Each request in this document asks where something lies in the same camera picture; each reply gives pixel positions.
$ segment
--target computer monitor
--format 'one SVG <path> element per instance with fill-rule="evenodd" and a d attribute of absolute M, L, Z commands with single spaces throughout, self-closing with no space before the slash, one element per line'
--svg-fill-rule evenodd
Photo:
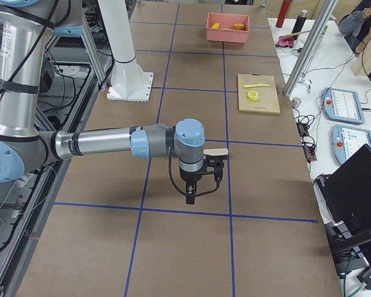
<path fill-rule="evenodd" d="M 353 235 L 371 229 L 371 148 L 363 145 L 324 181 L 322 191 L 336 222 Z M 359 246 L 371 266 L 371 242 Z"/>

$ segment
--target pink basket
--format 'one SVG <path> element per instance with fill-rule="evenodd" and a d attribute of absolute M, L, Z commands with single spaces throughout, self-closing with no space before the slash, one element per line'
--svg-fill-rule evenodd
<path fill-rule="evenodd" d="M 211 26 L 220 23 L 219 29 L 212 29 Z M 245 30 L 233 30 L 237 23 L 244 24 Z M 206 39 L 209 41 L 225 41 L 245 43 L 250 32 L 249 16 L 244 14 L 217 14 L 208 13 L 206 24 Z"/>

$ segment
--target white table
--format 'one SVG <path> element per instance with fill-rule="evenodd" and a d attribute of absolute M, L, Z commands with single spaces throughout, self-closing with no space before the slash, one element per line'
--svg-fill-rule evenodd
<path fill-rule="evenodd" d="M 275 26 L 276 19 L 268 19 L 275 42 L 279 40 L 279 36 L 290 34 L 294 26 L 295 19 L 286 19 L 284 21 L 282 28 L 277 28 Z M 313 25 L 313 20 L 307 20 L 304 24 L 302 30 L 310 30 Z M 353 57 L 352 51 L 342 34 L 338 31 L 338 27 L 334 21 L 328 21 L 328 29 L 325 36 L 323 37 L 320 46 L 315 53 L 313 61 L 309 67 L 311 69 L 324 68 L 324 67 L 335 67 L 342 63 L 345 63 L 348 58 Z M 298 49 L 303 47 L 308 34 L 299 35 L 294 47 L 292 49 Z M 278 57 L 280 59 L 280 64 L 283 72 L 285 81 L 287 81 L 289 75 L 297 61 L 297 57 L 292 54 L 291 48 L 277 48 Z M 359 94 L 361 101 L 365 101 L 365 92 L 371 88 L 371 82 L 368 77 L 355 76 L 352 72 L 352 65 L 356 61 L 356 58 L 352 59 L 347 63 L 343 69 L 343 72 L 338 76 L 335 83 L 332 85 L 333 88 L 341 88 L 345 90 L 353 90 Z M 341 72 L 342 66 L 336 69 L 324 69 L 309 72 L 306 75 L 306 80 L 312 81 L 311 93 L 307 93 L 307 87 L 302 84 L 297 84 L 291 93 L 290 99 L 294 97 L 299 97 L 302 99 L 302 103 L 298 108 L 301 115 L 307 114 L 318 114 L 318 109 L 315 103 L 315 99 L 322 94 L 324 88 L 329 87 L 335 77 Z M 371 90 L 367 94 L 369 102 L 363 104 L 363 108 L 371 108 Z M 371 111 L 364 112 L 365 123 L 358 127 L 362 129 L 371 130 Z M 320 116 L 320 122 L 317 126 L 317 120 L 312 124 L 309 129 L 312 137 L 317 139 L 317 161 L 312 162 L 310 167 L 310 177 L 315 179 L 318 175 L 322 173 L 330 174 L 333 173 L 338 167 L 339 163 L 335 160 L 333 149 L 331 147 L 331 130 L 335 124 L 340 124 L 340 122 L 330 121 L 326 118 L 324 111 L 322 111 Z M 315 186 L 315 193 L 317 200 L 319 201 L 320 212 L 322 214 L 323 221 L 328 223 L 330 221 L 330 216 L 327 212 L 324 198 L 320 193 L 320 190 Z M 356 288 L 359 287 L 360 282 L 357 280 L 356 275 L 359 274 L 361 270 L 355 270 L 346 280 L 346 293 L 350 295 Z M 360 297 L 371 297 L 371 291 L 362 290 L 357 296 Z"/>

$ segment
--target black spray can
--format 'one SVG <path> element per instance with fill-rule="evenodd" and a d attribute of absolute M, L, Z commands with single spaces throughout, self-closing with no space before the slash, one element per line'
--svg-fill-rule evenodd
<path fill-rule="evenodd" d="M 294 28 L 292 29 L 291 34 L 301 32 L 302 27 L 304 26 L 305 20 L 307 19 L 308 11 L 305 9 L 301 11 L 299 14 L 296 23 L 294 24 Z"/>

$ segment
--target brown table surface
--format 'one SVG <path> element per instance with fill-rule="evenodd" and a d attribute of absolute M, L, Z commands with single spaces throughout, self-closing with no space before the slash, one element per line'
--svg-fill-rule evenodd
<path fill-rule="evenodd" d="M 249 14 L 247 43 L 206 41 L 208 12 Z M 150 100 L 102 93 L 87 129 L 196 118 L 207 148 L 229 149 L 222 185 L 186 205 L 165 158 L 74 158 L 17 296 L 341 296 L 289 100 L 237 110 L 238 73 L 284 86 L 265 10 L 141 2 L 131 30 Z"/>

